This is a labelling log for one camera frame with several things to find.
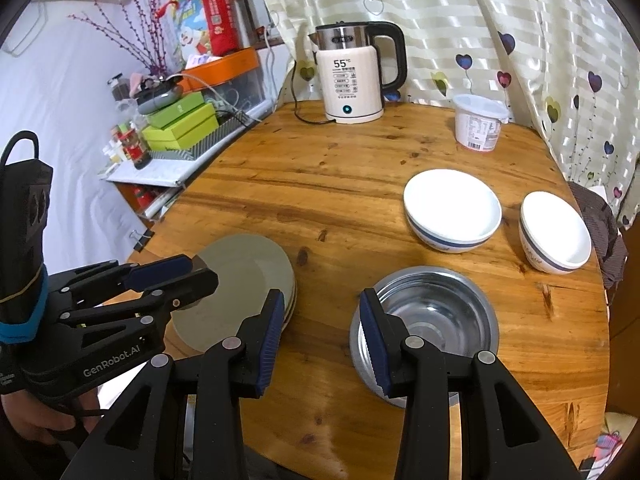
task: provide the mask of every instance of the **human hand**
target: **human hand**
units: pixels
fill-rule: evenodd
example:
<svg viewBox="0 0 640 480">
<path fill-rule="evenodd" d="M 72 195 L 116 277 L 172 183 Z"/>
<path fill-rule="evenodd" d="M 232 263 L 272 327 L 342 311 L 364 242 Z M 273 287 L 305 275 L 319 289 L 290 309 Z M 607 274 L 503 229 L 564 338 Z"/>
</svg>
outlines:
<svg viewBox="0 0 640 480">
<path fill-rule="evenodd" d="M 25 440 L 52 445 L 56 443 L 56 439 L 47 430 L 67 431 L 76 425 L 73 415 L 57 412 L 53 408 L 44 405 L 26 390 L 1 397 L 2 408 L 6 418 L 15 432 Z M 100 409 L 98 394 L 95 389 L 82 394 L 78 397 L 78 401 L 83 410 Z M 95 428 L 99 420 L 99 416 L 82 418 L 84 428 L 89 433 Z"/>
</svg>

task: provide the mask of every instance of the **orange box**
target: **orange box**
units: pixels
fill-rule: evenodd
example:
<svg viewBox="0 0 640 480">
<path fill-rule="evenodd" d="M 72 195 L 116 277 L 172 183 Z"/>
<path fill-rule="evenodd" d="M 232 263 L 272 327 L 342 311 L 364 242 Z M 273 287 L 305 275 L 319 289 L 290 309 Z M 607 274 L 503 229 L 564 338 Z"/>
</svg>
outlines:
<svg viewBox="0 0 640 480">
<path fill-rule="evenodd" d="M 258 53 L 249 47 L 233 54 L 228 54 L 222 59 L 212 61 L 211 63 L 205 63 L 188 70 L 183 70 L 181 73 L 191 74 L 211 86 L 216 86 L 230 81 L 245 72 L 249 72 L 249 70 L 254 70 L 258 68 L 259 65 Z M 178 85 L 184 89 L 185 93 L 206 88 L 206 86 L 188 76 L 183 78 Z"/>
</svg>

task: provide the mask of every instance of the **bolt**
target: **bolt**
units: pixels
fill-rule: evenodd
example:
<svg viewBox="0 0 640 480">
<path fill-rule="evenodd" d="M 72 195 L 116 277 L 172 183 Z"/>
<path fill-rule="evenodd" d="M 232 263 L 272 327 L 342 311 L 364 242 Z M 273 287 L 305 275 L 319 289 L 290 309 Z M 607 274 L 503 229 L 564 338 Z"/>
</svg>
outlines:
<svg viewBox="0 0 640 480">
<path fill-rule="evenodd" d="M 404 344 L 409 348 L 422 348 L 424 346 L 424 339 L 417 335 L 411 335 L 404 340 Z"/>
<path fill-rule="evenodd" d="M 156 354 L 151 358 L 151 365 L 153 368 L 162 368 L 169 362 L 169 356 L 167 354 Z"/>
<path fill-rule="evenodd" d="M 223 342 L 222 342 L 222 346 L 224 348 L 226 348 L 227 350 L 233 350 L 235 348 L 238 348 L 240 345 L 242 344 L 242 341 L 240 341 L 239 337 L 233 336 L 233 337 L 227 337 Z"/>
<path fill-rule="evenodd" d="M 478 360 L 486 365 L 491 365 L 495 363 L 495 355 L 488 350 L 482 350 L 478 352 Z"/>
</svg>

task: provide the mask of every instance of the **kettle base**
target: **kettle base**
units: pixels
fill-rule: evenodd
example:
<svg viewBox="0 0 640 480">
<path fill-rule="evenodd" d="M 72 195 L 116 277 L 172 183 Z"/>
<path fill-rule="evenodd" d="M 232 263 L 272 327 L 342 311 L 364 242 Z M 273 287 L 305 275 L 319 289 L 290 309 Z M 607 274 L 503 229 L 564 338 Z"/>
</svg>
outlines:
<svg viewBox="0 0 640 480">
<path fill-rule="evenodd" d="M 330 121 L 333 120 L 338 124 L 360 124 L 360 123 L 368 123 L 369 121 L 375 121 L 376 119 L 379 119 L 380 117 L 382 117 L 383 113 L 384 113 L 384 108 L 381 108 L 380 111 L 374 114 L 360 116 L 360 117 L 334 116 L 334 115 L 329 115 L 328 113 L 325 113 L 325 115 L 327 119 L 329 119 Z"/>
</svg>

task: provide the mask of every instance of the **metal bowl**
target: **metal bowl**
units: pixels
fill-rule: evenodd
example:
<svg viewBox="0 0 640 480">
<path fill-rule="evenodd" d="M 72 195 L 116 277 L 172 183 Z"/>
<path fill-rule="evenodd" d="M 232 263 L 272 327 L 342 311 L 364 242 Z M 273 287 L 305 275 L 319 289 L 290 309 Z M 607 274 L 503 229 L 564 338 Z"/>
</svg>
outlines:
<svg viewBox="0 0 640 480">
<path fill-rule="evenodd" d="M 498 350 L 498 320 L 486 296 L 471 280 L 442 267 L 410 267 L 374 286 L 385 312 L 400 317 L 410 335 L 418 335 L 450 354 L 473 357 L 480 350 Z M 389 399 L 376 384 L 360 311 L 351 321 L 351 359 L 360 378 L 377 396 L 404 408 L 405 397 Z M 449 394 L 449 405 L 458 394 Z"/>
</svg>

